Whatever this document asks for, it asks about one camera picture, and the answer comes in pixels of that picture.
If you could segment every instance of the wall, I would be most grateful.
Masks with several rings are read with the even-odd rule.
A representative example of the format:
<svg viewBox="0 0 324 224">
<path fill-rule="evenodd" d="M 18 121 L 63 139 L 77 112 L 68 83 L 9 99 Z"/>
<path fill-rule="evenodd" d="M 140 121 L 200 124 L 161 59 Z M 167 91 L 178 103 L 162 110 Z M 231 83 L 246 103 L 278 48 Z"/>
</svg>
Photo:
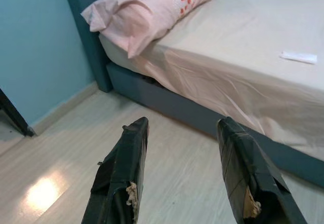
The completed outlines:
<svg viewBox="0 0 324 224">
<path fill-rule="evenodd" d="M 28 124 L 93 80 L 67 0 L 0 0 L 0 86 Z"/>
</svg>

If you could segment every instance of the bed frame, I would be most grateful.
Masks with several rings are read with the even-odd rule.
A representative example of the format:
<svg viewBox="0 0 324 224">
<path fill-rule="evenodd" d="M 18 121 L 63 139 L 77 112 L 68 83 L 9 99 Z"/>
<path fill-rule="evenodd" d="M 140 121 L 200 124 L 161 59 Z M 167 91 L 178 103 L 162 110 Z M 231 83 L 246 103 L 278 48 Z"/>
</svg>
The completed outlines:
<svg viewBox="0 0 324 224">
<path fill-rule="evenodd" d="M 122 68 L 107 57 L 97 33 L 91 33 L 80 13 L 95 0 L 68 0 L 90 66 L 100 90 L 116 92 L 166 116 L 216 137 L 216 123 L 224 118 L 175 94 L 144 76 Z M 324 188 L 324 162 L 244 127 L 280 169 Z"/>
</svg>

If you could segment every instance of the bed sheet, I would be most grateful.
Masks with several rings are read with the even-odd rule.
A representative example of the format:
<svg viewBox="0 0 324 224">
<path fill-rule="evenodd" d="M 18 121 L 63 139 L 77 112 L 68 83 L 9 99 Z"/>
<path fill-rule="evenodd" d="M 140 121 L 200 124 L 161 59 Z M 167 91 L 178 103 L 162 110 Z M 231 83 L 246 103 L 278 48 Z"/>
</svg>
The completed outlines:
<svg viewBox="0 0 324 224">
<path fill-rule="evenodd" d="M 212 0 L 141 56 L 109 58 L 169 90 L 324 160 L 324 0 Z M 318 55 L 318 64 L 282 51 Z"/>
</svg>

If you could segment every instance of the wooden floor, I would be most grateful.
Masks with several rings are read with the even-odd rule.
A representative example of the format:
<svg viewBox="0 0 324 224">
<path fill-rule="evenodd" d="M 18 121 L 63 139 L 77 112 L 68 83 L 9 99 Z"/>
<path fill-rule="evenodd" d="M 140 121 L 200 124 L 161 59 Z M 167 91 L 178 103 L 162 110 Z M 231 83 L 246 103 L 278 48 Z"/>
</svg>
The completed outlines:
<svg viewBox="0 0 324 224">
<path fill-rule="evenodd" d="M 150 136 L 138 223 L 235 224 L 215 139 L 102 92 L 0 156 L 0 223 L 80 223 L 97 162 L 122 125 L 141 116 L 150 120 Z M 324 191 L 291 176 L 285 180 L 307 221 L 323 224 Z"/>
</svg>

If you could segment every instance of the pillow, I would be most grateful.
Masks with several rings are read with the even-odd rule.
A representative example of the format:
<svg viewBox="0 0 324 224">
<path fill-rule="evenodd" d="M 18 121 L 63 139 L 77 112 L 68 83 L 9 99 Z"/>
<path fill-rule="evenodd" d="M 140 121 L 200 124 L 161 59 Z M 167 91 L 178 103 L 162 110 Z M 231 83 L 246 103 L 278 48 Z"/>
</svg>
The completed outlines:
<svg viewBox="0 0 324 224">
<path fill-rule="evenodd" d="M 90 25 L 90 31 L 101 32 L 133 58 L 206 1 L 97 0 L 82 12 L 82 16 Z"/>
</svg>

